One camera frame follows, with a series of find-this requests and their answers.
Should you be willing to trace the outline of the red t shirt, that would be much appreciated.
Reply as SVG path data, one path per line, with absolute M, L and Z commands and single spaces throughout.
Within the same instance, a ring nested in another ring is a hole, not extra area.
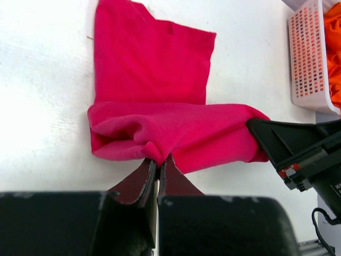
M 215 33 L 155 19 L 132 1 L 99 1 L 94 21 L 91 152 L 110 161 L 172 155 L 182 173 L 268 158 L 246 127 L 260 111 L 206 104 Z

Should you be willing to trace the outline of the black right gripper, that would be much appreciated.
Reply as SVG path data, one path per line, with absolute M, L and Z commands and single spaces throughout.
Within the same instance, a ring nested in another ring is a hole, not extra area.
M 340 120 L 298 124 L 252 118 L 246 126 L 289 189 L 313 188 L 340 218 Z

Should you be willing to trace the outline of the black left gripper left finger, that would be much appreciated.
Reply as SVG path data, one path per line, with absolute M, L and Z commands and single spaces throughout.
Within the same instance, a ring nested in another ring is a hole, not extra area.
M 155 182 L 157 163 L 145 159 L 141 165 L 121 182 L 108 190 L 122 205 L 144 206 Z

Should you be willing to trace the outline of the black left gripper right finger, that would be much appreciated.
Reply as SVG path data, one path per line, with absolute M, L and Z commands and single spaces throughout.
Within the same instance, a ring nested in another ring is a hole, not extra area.
M 158 198 L 164 196 L 204 196 L 177 168 L 173 156 L 168 156 L 159 170 Z

